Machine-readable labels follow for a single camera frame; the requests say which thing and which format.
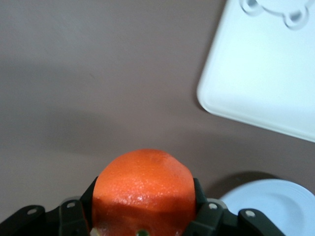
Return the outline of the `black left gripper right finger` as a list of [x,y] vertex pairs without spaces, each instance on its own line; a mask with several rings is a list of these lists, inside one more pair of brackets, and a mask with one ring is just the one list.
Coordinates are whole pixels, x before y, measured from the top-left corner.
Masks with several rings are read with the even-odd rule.
[[253,208],[229,211],[219,199],[207,199],[197,178],[193,179],[196,217],[184,236],[283,236],[284,233],[261,211]]

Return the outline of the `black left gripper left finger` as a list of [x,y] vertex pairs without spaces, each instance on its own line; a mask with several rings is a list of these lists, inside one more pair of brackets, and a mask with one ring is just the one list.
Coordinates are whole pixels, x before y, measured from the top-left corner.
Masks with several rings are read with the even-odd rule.
[[51,211],[43,206],[25,206],[0,224],[2,236],[89,236],[96,179],[81,197],[70,198]]

